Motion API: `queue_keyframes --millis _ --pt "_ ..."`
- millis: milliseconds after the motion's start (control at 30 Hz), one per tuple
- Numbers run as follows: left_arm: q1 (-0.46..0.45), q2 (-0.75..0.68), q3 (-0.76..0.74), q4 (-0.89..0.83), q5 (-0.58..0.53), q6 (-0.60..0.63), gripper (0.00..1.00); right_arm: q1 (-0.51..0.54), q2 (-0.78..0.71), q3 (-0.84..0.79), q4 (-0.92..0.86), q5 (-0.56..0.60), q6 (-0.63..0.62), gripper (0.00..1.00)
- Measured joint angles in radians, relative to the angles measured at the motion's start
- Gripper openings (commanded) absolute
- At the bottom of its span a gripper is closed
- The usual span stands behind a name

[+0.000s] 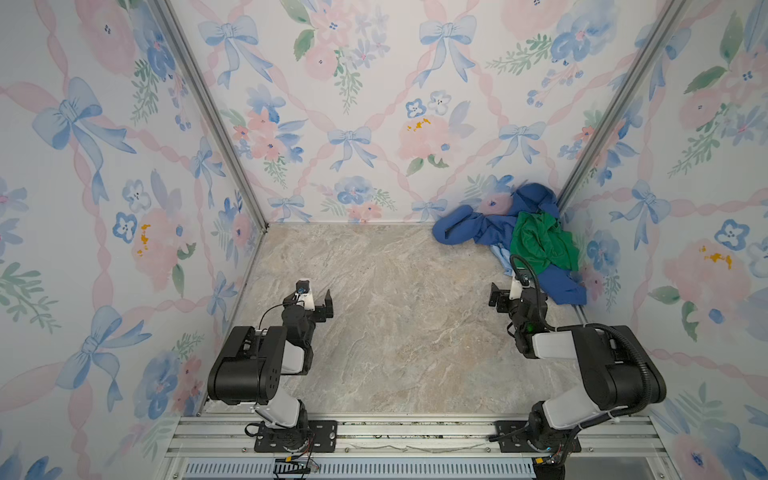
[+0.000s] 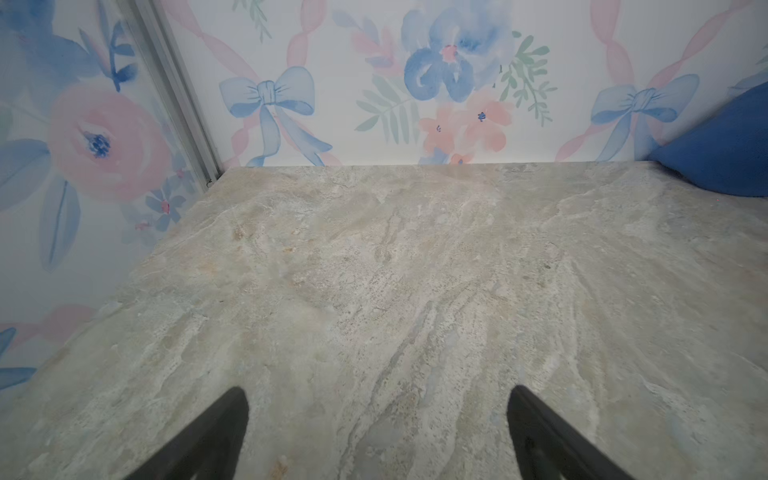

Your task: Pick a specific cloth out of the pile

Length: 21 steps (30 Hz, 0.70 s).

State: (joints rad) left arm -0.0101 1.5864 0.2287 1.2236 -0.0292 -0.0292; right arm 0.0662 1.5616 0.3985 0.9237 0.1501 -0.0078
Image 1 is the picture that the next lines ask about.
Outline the light blue shirt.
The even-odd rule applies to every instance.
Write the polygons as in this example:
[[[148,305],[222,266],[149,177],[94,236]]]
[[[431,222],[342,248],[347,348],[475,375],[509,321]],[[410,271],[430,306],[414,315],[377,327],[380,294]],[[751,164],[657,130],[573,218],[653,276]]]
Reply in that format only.
[[[500,244],[490,246],[491,253],[500,262],[504,274],[509,277],[514,277],[515,273],[510,262],[510,252]]]

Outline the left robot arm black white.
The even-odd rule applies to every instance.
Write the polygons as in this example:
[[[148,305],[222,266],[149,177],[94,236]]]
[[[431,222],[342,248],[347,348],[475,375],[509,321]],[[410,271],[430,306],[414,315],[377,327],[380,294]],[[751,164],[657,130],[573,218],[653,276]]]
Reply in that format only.
[[[229,406],[253,406],[259,419],[247,424],[244,433],[254,440],[257,453],[331,453],[337,422],[311,420],[304,402],[282,389],[280,381],[309,373],[316,327],[334,316],[332,295],[326,292],[317,304],[309,283],[302,280],[279,307],[280,325],[231,330],[210,370],[208,397]]]

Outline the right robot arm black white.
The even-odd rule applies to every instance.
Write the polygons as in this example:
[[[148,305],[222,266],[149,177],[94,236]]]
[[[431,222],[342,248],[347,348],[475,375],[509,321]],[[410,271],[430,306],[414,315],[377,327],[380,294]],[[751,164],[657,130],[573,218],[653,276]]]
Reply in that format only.
[[[665,400],[665,380],[629,327],[553,326],[545,295],[533,285],[492,284],[488,305],[508,316],[507,333],[524,358],[573,360],[578,368],[577,385],[535,403],[526,421],[495,423],[488,441],[503,452],[536,452],[545,464],[560,464],[578,449],[582,431]]]

